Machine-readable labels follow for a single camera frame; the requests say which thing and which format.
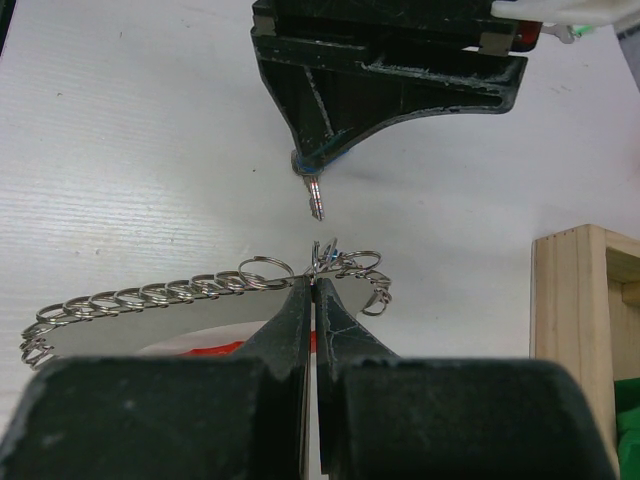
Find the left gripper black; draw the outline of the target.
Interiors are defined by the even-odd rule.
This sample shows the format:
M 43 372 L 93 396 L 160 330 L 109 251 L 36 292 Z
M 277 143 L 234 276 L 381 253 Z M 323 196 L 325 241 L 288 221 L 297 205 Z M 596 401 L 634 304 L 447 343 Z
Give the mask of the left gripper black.
M 379 36 L 478 47 L 507 35 L 529 52 L 540 22 L 498 18 L 490 1 L 255 1 L 254 50 L 263 83 L 291 131 L 296 167 L 325 168 L 392 125 L 455 114 L 503 114 L 527 60 Z

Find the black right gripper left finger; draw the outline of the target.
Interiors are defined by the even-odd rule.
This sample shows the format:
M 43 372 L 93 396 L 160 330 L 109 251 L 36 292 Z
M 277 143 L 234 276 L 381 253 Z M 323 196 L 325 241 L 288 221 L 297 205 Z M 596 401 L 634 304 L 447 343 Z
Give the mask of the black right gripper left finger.
M 1 442 L 5 479 L 305 479 L 311 286 L 219 357 L 57 360 Z

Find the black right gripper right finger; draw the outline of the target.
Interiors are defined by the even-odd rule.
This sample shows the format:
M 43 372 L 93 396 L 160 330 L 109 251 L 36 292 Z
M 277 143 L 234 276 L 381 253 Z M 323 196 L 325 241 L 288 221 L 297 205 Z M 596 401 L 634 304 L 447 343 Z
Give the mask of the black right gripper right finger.
M 612 479 L 588 403 L 560 365 L 402 358 L 316 293 L 322 472 L 332 479 Z

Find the key with blue tag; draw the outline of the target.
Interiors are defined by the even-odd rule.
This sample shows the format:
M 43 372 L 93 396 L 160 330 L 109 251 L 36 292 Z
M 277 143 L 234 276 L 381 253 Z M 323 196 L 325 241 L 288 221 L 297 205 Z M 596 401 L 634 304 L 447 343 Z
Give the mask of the key with blue tag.
M 309 193 L 309 206 L 311 214 L 318 221 L 323 221 L 325 219 L 325 211 L 320 189 L 321 174 L 329 165 L 335 163 L 341 157 L 346 156 L 349 152 L 350 150 L 346 150 L 336 157 L 317 165 L 307 165 L 303 162 L 303 159 L 297 150 L 293 150 L 291 152 L 292 170 L 297 176 L 302 179 L 303 184 L 305 185 Z

